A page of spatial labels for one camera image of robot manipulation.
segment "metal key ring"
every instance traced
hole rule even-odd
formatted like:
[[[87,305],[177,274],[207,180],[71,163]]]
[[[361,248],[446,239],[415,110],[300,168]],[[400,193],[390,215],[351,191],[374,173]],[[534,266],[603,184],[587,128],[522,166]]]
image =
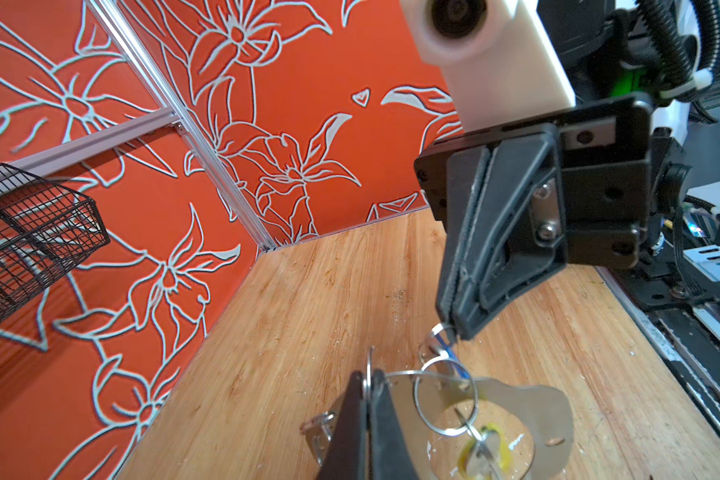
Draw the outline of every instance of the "metal key ring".
[[[454,360],[451,358],[448,358],[446,356],[439,356],[435,357],[432,360],[429,360],[424,364],[422,367],[422,371],[426,370],[433,364],[437,362],[451,362],[457,366],[459,366],[464,372],[467,372],[467,369],[464,368],[464,366],[461,364],[459,360]],[[472,375],[467,372],[467,376],[469,377],[469,381],[472,384],[472,397],[474,399],[474,404],[472,405],[472,413],[469,416],[469,419],[460,427],[457,428],[439,428],[436,427],[430,422],[426,416],[424,416],[424,413],[422,412],[421,406],[418,404],[418,384],[422,380],[421,377],[416,377],[416,379],[413,382],[413,404],[416,407],[416,412],[418,412],[418,416],[422,418],[422,421],[424,424],[429,427],[433,432],[439,433],[442,436],[447,437],[458,437],[462,433],[466,432],[469,427],[474,423],[475,420],[478,419],[478,384],[475,382],[474,378],[472,378]]]
[[[365,362],[365,378],[362,380],[362,398],[369,400],[371,398],[371,359],[373,357],[373,345],[368,349],[368,358]]]
[[[424,360],[425,352],[423,352],[423,350],[428,350],[429,353],[434,354],[435,357],[446,356],[448,358],[458,360],[458,357],[453,351],[453,347],[456,345],[456,341],[447,341],[447,330],[452,330],[454,334],[457,334],[456,327],[452,325],[438,323],[437,325],[432,327],[432,330],[429,331],[426,338],[424,338],[424,340],[418,346],[418,359],[421,363],[426,363],[426,361]],[[466,370],[454,370],[462,379],[466,380],[469,378],[469,374],[467,374]]]

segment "black wire basket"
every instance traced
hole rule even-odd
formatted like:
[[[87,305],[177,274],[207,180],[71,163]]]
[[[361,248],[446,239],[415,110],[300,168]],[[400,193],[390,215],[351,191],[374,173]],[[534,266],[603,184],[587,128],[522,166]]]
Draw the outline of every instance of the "black wire basket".
[[[92,198],[0,164],[0,322],[109,242]]]

